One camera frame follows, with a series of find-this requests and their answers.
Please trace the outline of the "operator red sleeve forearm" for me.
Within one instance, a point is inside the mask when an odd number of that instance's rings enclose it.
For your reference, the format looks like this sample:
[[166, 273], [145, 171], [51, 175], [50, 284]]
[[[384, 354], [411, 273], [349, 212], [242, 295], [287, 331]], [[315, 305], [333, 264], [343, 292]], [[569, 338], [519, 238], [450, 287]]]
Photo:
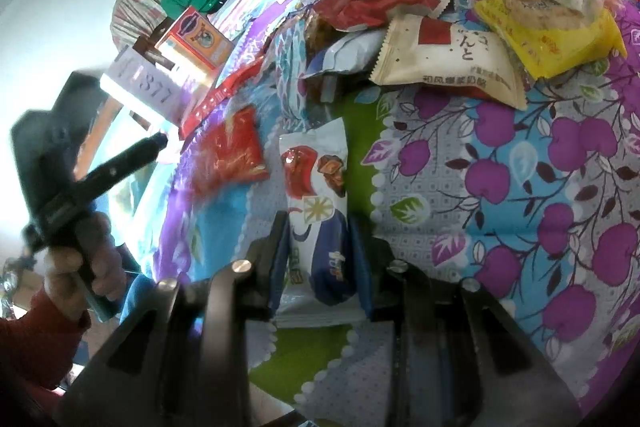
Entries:
[[40, 289], [26, 314], [1, 320], [2, 371], [21, 383], [55, 389], [72, 368], [81, 337], [90, 325], [87, 311], [71, 320]]

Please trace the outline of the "operator left hand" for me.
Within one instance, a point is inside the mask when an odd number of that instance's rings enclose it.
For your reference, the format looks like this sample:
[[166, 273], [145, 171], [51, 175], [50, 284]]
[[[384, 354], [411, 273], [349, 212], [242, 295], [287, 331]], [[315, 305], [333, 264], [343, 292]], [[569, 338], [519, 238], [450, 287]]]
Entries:
[[77, 232], [80, 251], [70, 247], [50, 247], [44, 256], [43, 288], [46, 295], [66, 319], [78, 322], [88, 308], [85, 291], [77, 284], [82, 267], [93, 274], [91, 291], [111, 303], [126, 293], [126, 273], [122, 257], [111, 234], [111, 221], [97, 212], [79, 222]]

